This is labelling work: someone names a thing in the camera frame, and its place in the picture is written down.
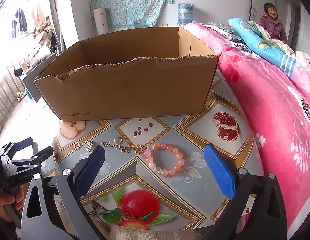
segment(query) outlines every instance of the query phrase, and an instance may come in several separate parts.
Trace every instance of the human hand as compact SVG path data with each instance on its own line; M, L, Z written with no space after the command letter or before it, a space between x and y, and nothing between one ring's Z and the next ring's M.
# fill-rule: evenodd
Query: human hand
M23 185L18 187L18 192L17 192L15 197L0 191L0 217L7 223L11 223L12 220L9 217L9 215L7 214L7 212L4 208L4 205L13 204L14 202L16 202L16 204L15 204L16 210L19 210L20 212L22 212L23 207L24 207L24 203L25 203Z

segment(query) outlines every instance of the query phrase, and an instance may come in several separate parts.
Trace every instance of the white paper roll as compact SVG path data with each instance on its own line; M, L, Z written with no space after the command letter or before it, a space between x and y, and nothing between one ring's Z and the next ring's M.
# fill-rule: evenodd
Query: white paper roll
M93 10L93 12L94 12L98 35L108 33L109 30L108 30L108 25L107 25L105 8L104 7L98 8L98 9Z

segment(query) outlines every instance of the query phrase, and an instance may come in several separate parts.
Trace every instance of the pomegranate seed print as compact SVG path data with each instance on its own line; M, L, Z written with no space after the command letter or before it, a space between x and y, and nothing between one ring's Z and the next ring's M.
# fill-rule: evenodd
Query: pomegranate seed print
M212 121L217 127L217 136L225 141L235 141L238 137L238 123L233 116L225 112L218 112Z

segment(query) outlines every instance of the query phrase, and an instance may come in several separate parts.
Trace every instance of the purple jacket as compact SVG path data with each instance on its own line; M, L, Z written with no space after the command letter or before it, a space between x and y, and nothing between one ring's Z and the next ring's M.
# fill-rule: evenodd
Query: purple jacket
M274 20L271 19L267 13L262 12L259 16L258 25L267 30L273 40L280 40L284 43L287 42L284 25L278 18L274 23Z

